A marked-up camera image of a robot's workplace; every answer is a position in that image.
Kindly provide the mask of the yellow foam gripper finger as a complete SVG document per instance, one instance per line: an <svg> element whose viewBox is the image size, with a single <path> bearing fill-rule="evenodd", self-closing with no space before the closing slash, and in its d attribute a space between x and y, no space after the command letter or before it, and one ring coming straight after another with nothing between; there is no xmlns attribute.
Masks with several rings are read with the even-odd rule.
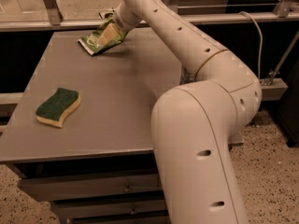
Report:
<svg viewBox="0 0 299 224"><path fill-rule="evenodd" d="M119 35L119 29L114 23L110 23L97 39L97 44L100 46L106 45Z"/></svg>

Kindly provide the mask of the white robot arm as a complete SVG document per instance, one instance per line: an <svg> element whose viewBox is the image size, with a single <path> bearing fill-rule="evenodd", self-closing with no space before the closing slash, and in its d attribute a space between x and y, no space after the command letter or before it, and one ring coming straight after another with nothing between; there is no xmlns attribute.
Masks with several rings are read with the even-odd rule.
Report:
<svg viewBox="0 0 299 224"><path fill-rule="evenodd" d="M259 109L259 79L165 1L122 0L113 21L125 32L145 21L192 78L164 93L151 115L171 224L249 224L229 145Z"/></svg>

